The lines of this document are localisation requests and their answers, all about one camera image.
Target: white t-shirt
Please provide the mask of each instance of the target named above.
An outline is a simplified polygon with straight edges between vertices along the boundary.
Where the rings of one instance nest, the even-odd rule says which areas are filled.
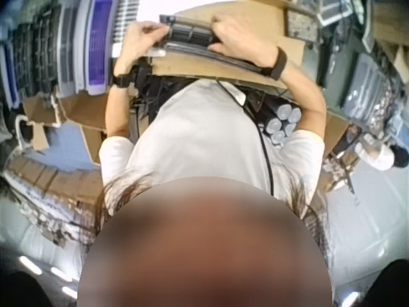
[[[296,179],[304,181],[310,202],[321,171],[323,140],[312,132],[298,130],[279,151],[268,141],[265,144],[272,165],[274,196],[288,199],[285,166]],[[129,176],[123,185],[139,179],[157,185],[187,177],[223,177],[270,193],[256,126],[215,81],[208,79],[198,80],[171,97],[136,145],[127,138],[107,138],[100,149],[100,160],[104,184],[125,172]]]
[[[373,168],[376,168],[378,171],[387,171],[393,167],[395,162],[395,155],[393,151],[385,144],[382,144],[379,156],[376,159],[373,159],[368,155],[361,143],[358,143],[355,146],[355,152],[363,161],[368,163]]]

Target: dark hair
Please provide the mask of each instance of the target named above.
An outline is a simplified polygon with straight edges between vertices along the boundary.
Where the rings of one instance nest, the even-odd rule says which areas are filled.
[[[321,250],[325,263],[328,266],[328,244],[323,223],[318,217],[316,211],[306,203],[304,183],[302,181],[297,182],[294,176],[289,171],[287,172],[289,175],[291,195],[289,196],[288,200],[286,200],[285,204],[298,218],[301,218],[301,215],[306,210],[306,213],[302,218],[302,222],[313,236],[315,242]],[[128,185],[124,184],[129,177],[130,174],[125,173],[124,175],[113,180],[104,187],[104,190],[98,197],[93,206],[92,219],[88,220],[88,222],[84,222],[84,225],[87,227],[87,229],[90,229],[91,233],[91,239],[84,240],[84,242],[89,242],[88,244],[84,244],[85,253],[88,253],[94,239],[100,233],[102,227],[104,227],[104,224],[108,222],[108,220],[110,220],[110,218],[117,213],[120,208],[122,208],[136,196],[142,194],[152,187],[149,184],[143,183],[147,181],[147,177],[140,178]],[[109,213],[107,207],[112,208],[111,210],[113,215]]]
[[[394,166],[397,168],[407,167],[407,165],[409,164],[408,150],[397,145],[391,145],[389,148],[395,155]]]

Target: black strap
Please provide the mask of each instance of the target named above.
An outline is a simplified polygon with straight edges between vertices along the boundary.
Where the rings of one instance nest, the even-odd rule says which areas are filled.
[[[280,47],[278,47],[278,50],[279,53],[274,67],[267,67],[261,70],[262,75],[265,75],[266,77],[271,77],[276,81],[280,79],[282,71],[284,70],[287,64],[287,54]]]
[[[220,85],[220,87],[241,107],[240,103],[237,101],[236,97],[234,97],[228,90],[227,88],[225,88],[223,86],[223,84],[220,83],[219,80],[217,80],[217,83]],[[261,147],[263,148],[263,153],[264,153],[264,158],[266,160],[267,163],[267,171],[268,171],[268,177],[270,179],[270,195],[274,196],[274,181],[273,181],[273,171],[271,168],[271,164],[270,164],[270,159],[268,158],[268,153],[267,153],[267,149],[266,149],[266,144],[264,142],[264,138],[263,135],[260,131],[260,129],[257,126],[256,120],[253,118],[253,116],[250,114],[249,110],[247,110],[245,108],[245,106],[243,106],[243,111],[244,113],[251,119],[251,121],[254,123],[254,125],[256,126],[258,135],[260,137],[260,141],[261,141]]]

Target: cylindrical capacitor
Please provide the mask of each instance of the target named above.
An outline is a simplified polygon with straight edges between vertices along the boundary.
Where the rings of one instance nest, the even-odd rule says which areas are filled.
[[[278,145],[278,144],[281,144],[281,142],[284,141],[285,137],[286,137],[285,132],[282,131],[282,130],[280,130],[280,131],[274,132],[274,133],[270,136],[270,139],[271,139],[271,142],[272,142],[274,145]]]
[[[291,105],[278,101],[266,101],[265,104],[277,115],[280,120],[286,120],[291,114]]]
[[[270,118],[266,121],[264,127],[265,132],[268,134],[273,134],[281,129],[281,121],[278,118]]]
[[[288,116],[287,121],[290,123],[298,123],[301,119],[301,110],[299,107],[292,109],[290,115]]]
[[[286,133],[286,136],[292,135],[296,126],[297,126],[296,123],[290,123],[288,120],[282,121],[282,129]]]
[[[264,130],[268,134],[273,134],[281,129],[280,119],[278,119],[277,115],[267,106],[262,106],[256,117],[258,122],[264,123]]]

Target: black wristwatch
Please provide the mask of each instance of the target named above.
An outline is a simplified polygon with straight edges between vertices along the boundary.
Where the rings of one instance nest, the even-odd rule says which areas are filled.
[[[284,70],[287,64],[287,54],[280,47],[278,47],[278,50],[279,53],[274,67],[263,68],[261,70],[262,75],[265,75],[266,77],[271,77],[276,81],[280,79],[282,71]]]
[[[126,75],[112,76],[112,82],[119,88],[128,88],[134,79],[134,72],[132,70]]]

